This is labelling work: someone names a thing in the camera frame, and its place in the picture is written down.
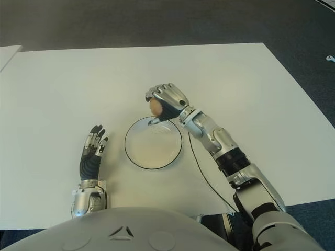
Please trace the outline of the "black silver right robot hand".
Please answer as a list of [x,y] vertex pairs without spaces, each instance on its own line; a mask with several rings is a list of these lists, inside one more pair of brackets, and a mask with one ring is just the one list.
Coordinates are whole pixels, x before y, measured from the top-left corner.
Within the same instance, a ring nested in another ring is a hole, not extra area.
[[162,84],[150,88],[145,94],[146,102],[155,116],[148,125],[177,118],[189,106],[186,96],[174,84]]

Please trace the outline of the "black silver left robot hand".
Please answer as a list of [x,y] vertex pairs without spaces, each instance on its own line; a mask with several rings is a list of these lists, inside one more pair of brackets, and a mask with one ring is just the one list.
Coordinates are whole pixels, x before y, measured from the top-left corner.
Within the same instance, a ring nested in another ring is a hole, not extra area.
[[103,126],[95,125],[85,140],[79,165],[81,181],[99,178],[102,154],[108,142],[108,137],[104,138],[104,134]]

